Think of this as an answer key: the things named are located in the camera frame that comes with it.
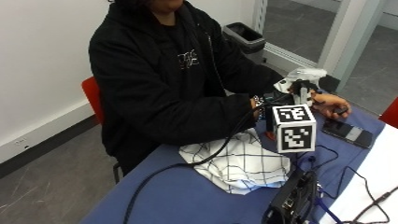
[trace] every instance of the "power outlet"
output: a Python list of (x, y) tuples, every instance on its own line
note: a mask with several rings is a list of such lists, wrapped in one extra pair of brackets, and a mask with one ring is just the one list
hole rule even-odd
[(26, 137), (21, 137), (13, 142), (13, 145), (17, 147), (17, 149), (24, 150), (29, 148), (29, 141)]

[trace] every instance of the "sleeve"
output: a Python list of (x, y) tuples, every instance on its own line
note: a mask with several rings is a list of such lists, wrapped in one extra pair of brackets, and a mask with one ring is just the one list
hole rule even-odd
[[(89, 60), (103, 100), (158, 143), (183, 146), (223, 138), (251, 111), (247, 94), (182, 101), (126, 36), (91, 40)], [(250, 115), (239, 130), (254, 126)]]
[(247, 92), (250, 96), (271, 92), (282, 75), (245, 57), (238, 45), (225, 40), (218, 23), (211, 21), (215, 65), (225, 89), (235, 93)]

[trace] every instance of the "trash bin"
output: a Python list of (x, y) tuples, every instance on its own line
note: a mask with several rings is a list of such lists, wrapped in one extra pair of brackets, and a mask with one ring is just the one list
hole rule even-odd
[(235, 42), (245, 56), (254, 62), (262, 63), (264, 39), (262, 35), (241, 22), (223, 26), (222, 34)]

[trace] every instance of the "checkered cloth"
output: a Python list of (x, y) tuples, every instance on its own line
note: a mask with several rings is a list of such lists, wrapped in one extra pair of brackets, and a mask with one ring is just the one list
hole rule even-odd
[[(197, 162), (213, 155), (223, 144), (217, 140), (179, 148), (186, 162)], [(206, 163), (195, 166), (219, 188), (233, 194), (246, 194), (261, 188), (279, 188), (290, 170), (287, 157), (261, 147), (254, 129), (234, 135), (225, 149)]]

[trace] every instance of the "black hoodie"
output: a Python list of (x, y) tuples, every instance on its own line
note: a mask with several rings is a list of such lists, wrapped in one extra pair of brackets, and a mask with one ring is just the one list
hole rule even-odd
[[(129, 169), (159, 144), (183, 146), (226, 137), (251, 109), (250, 97), (270, 92), (282, 79), (246, 59), (225, 41), (218, 23), (186, 1), (178, 13), (205, 73), (205, 97), (181, 97), (178, 54), (147, 8), (126, 10), (110, 4), (89, 42), (103, 146), (118, 161), (130, 161)], [(223, 89), (235, 94), (225, 96)], [(250, 118), (241, 130), (254, 126)]]

